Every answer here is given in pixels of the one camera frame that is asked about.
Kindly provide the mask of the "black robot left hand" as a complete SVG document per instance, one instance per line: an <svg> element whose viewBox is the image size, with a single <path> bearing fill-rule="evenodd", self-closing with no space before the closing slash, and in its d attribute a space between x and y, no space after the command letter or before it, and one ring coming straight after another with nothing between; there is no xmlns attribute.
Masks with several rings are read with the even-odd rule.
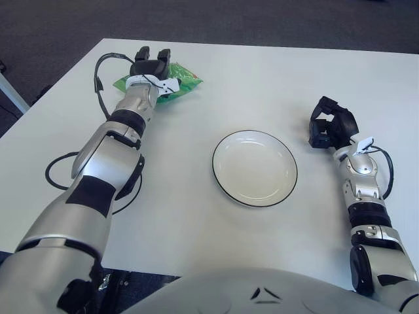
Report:
<svg viewBox="0 0 419 314"><path fill-rule="evenodd" d="M167 48L158 53L157 59L150 60L150 48L142 46L130 67L130 76L152 75L158 80L165 80L169 76L170 56L171 50Z"/></svg>

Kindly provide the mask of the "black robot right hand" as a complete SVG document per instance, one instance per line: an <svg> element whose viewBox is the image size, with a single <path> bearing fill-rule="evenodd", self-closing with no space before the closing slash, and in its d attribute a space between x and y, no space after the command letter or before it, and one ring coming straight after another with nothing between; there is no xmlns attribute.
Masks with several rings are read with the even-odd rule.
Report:
<svg viewBox="0 0 419 314"><path fill-rule="evenodd" d="M350 138L357 133L359 130L353 114L339 106L337 101L322 96L310 117L310 146L338 150L347 147Z"/></svg>

